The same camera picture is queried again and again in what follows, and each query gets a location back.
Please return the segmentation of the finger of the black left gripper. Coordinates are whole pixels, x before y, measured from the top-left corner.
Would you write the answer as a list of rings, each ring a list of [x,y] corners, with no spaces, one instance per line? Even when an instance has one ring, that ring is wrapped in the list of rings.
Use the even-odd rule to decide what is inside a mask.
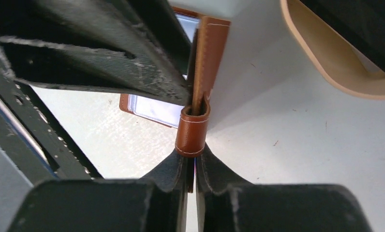
[[[186,105],[190,40],[165,0],[0,0],[0,73]]]

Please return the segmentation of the brown leather card holder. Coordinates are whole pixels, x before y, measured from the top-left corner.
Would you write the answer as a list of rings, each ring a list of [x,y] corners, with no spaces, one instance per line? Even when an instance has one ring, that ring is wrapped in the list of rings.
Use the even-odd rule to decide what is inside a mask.
[[[177,129],[178,154],[195,158],[205,147],[210,116],[209,100],[217,77],[231,22],[194,11],[173,7],[192,41],[192,102],[184,108],[166,102],[122,94],[120,110]]]

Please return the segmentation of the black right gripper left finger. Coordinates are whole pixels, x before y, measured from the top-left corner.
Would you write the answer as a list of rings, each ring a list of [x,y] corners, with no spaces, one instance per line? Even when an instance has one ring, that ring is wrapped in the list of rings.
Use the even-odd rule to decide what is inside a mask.
[[[52,180],[34,187],[10,232],[183,232],[188,160],[173,151],[139,179]]]

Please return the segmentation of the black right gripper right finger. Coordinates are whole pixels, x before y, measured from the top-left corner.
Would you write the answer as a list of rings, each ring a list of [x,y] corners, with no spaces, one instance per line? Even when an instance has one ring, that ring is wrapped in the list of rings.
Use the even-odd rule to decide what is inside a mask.
[[[352,192],[336,184],[253,184],[208,146],[196,159],[201,232],[370,232]]]

